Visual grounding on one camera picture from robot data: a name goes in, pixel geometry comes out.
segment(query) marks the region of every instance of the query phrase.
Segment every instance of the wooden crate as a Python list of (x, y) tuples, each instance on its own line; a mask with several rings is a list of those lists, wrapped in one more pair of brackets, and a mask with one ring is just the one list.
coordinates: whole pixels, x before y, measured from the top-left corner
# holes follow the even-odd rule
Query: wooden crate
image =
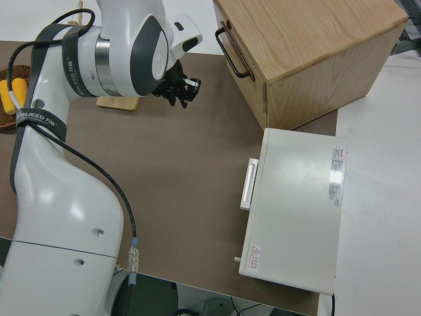
[(293, 129), (368, 93), (407, 15), (394, 0), (214, 0), (235, 82), (264, 127)]

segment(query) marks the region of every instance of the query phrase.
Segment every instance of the white table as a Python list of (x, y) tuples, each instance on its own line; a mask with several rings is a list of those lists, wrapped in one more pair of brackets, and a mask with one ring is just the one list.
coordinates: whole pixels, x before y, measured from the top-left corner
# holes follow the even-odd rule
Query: white table
[[(421, 58), (390, 57), (336, 135), (348, 138), (336, 315), (421, 315)], [(321, 296), (319, 316), (330, 308)]]

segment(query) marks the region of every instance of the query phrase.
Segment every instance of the brown tabletop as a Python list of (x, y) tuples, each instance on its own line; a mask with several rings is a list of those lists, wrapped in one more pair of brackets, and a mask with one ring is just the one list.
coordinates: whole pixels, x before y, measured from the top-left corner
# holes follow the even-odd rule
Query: brown tabletop
[[(16, 42), (0, 42), (5, 68)], [(29, 64), (29, 50), (17, 64)], [(67, 143), (109, 171), (134, 210), (140, 272), (294, 310), (317, 314), (318, 294), (239, 275), (248, 212), (239, 209), (249, 157), (259, 158), (263, 131), (231, 78), (223, 56), (188, 54), (185, 73), (202, 80), (187, 109), (153, 96), (137, 111), (102, 109), (95, 99), (72, 104)], [(299, 128), (335, 134), (336, 112)], [(12, 238), (17, 202), (9, 184), (14, 134), (0, 134), (0, 236)], [(103, 179), (71, 154), (68, 160)], [(126, 266), (126, 214), (118, 263)]]

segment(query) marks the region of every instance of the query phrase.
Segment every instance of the black metal handle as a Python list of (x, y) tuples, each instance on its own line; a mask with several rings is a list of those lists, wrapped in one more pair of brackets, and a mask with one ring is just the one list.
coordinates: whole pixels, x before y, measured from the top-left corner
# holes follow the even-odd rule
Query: black metal handle
[(222, 52), (224, 53), (226, 60), (228, 61), (228, 64), (230, 64), (232, 71), (234, 71), (234, 74), (238, 77), (238, 78), (246, 78), (248, 76), (250, 76), (250, 72), (246, 71), (246, 72), (240, 72), (238, 71), (238, 69), (235, 67), (234, 63), (232, 62), (231, 57), (228, 55), (228, 52), (226, 51), (224, 44), (222, 43), (221, 39), (219, 38), (219, 35), (221, 35), (222, 33), (226, 32), (225, 27), (221, 27), (219, 30), (217, 30), (215, 32), (215, 37), (216, 37), (216, 41), (218, 42), (219, 46), (222, 49)]

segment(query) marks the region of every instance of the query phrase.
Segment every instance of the corn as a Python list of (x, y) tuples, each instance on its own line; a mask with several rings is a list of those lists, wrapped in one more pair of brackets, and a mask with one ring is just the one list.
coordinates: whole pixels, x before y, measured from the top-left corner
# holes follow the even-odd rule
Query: corn
[(28, 91), (28, 87), (26, 85), (25, 79), (22, 79), (22, 78), (13, 79), (12, 90), (18, 102), (20, 103), (20, 106), (24, 107), (25, 99), (26, 99), (26, 92)]
[(7, 81), (2, 80), (0, 81), (0, 97), (1, 102), (3, 104), (3, 108), (5, 109), (6, 114), (13, 115), (16, 113), (16, 108), (12, 102), (12, 99), (9, 95), (9, 90), (7, 89)]

